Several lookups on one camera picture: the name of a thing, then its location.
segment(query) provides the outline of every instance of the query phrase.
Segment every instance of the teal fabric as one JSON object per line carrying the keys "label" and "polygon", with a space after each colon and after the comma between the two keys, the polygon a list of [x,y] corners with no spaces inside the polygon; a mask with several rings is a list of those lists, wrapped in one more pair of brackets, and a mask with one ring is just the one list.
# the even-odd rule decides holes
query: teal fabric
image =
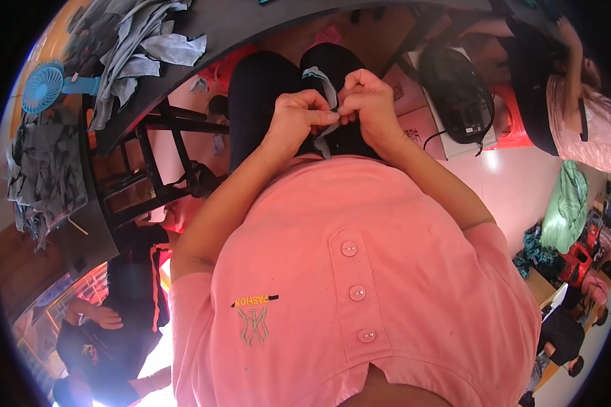
{"label": "teal fabric", "polygon": [[587,198],[587,177],[577,169],[576,161],[564,161],[541,224],[541,245],[568,253],[587,221]]}

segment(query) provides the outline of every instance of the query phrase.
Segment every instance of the embroidered logo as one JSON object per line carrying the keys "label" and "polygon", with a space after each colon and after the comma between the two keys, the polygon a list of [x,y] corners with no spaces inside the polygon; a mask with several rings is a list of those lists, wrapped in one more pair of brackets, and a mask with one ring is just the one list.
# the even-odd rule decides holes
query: embroidered logo
{"label": "embroidered logo", "polygon": [[235,300],[233,304],[230,305],[231,308],[239,307],[241,305],[258,305],[264,304],[267,301],[272,301],[273,299],[278,299],[278,296],[269,296],[267,294],[261,296],[253,296],[253,297],[240,297]]}
{"label": "embroidered logo", "polygon": [[[249,311],[252,313],[251,318],[246,316],[244,312],[242,312],[242,310],[238,308],[238,314],[240,314],[242,319],[244,319],[244,329],[240,334],[240,338],[242,338],[242,340],[245,341],[247,345],[252,346],[253,336],[258,335],[258,338],[260,338],[262,345],[265,339],[267,339],[267,335],[269,334],[269,331],[267,330],[267,327],[264,324],[264,317],[265,315],[267,315],[267,307],[263,307],[262,313],[258,316],[256,315],[256,312],[258,311],[257,309],[250,309]],[[247,332],[249,331],[249,325],[251,325],[252,327],[252,332],[247,336]]]}
{"label": "embroidered logo", "polygon": [[93,365],[98,362],[98,350],[93,345],[84,345],[81,354],[90,355]]}

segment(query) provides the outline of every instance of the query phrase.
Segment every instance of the pink polo shirt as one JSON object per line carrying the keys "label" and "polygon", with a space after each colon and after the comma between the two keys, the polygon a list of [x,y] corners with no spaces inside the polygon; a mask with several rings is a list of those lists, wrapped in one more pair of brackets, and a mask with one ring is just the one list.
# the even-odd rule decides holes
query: pink polo shirt
{"label": "pink polo shirt", "polygon": [[336,406],[369,363],[460,406],[514,406],[541,315],[503,233],[464,233],[401,171],[300,166],[269,186],[214,274],[170,292],[177,402]]}

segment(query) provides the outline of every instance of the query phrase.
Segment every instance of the cloth pile on floor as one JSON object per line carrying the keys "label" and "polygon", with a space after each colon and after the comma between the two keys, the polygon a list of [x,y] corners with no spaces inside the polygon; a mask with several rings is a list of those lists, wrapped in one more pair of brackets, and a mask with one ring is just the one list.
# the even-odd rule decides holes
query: cloth pile on floor
{"label": "cloth pile on floor", "polygon": [[522,238],[522,250],[513,258],[514,266],[524,279],[530,276],[530,267],[539,270],[542,266],[552,266],[558,256],[556,249],[541,245],[540,236],[540,225],[526,230]]}
{"label": "cloth pile on floor", "polygon": [[88,202],[76,115],[63,105],[25,114],[7,151],[7,171],[16,228],[29,229],[36,250],[45,248],[49,232]]}
{"label": "cloth pile on floor", "polygon": [[[192,0],[93,0],[73,16],[64,70],[74,68],[78,72],[91,56],[98,57],[104,65],[89,130],[104,129],[111,118],[114,98],[118,98],[120,110],[127,104],[138,87],[137,77],[160,76],[160,61],[194,66],[203,55],[206,36],[188,39],[172,33],[174,20],[168,20],[171,13],[185,11],[191,3]],[[82,44],[95,49],[85,52]]]}
{"label": "cloth pile on floor", "polygon": [[588,179],[577,162],[564,161],[541,226],[541,245],[565,255],[579,239],[587,221]]}

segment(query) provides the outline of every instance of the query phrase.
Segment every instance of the hand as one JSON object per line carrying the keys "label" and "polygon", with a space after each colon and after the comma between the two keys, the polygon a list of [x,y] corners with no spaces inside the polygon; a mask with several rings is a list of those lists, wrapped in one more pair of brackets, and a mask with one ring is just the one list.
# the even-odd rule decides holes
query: hand
{"label": "hand", "polygon": [[396,119],[393,91],[374,74],[359,69],[347,75],[339,92],[341,123],[359,118],[362,138],[383,159],[408,140]]}
{"label": "hand", "polygon": [[101,305],[91,305],[86,312],[86,316],[104,330],[118,330],[124,326],[122,318],[117,312]]}
{"label": "hand", "polygon": [[575,28],[566,17],[560,18],[559,21],[557,21],[557,25],[559,26],[559,33],[568,47],[573,49],[582,48],[582,41],[579,39],[577,31],[575,31]]}
{"label": "hand", "polygon": [[287,161],[294,157],[308,134],[338,120],[339,114],[330,111],[328,102],[315,89],[284,93],[276,99],[272,123],[261,146]]}

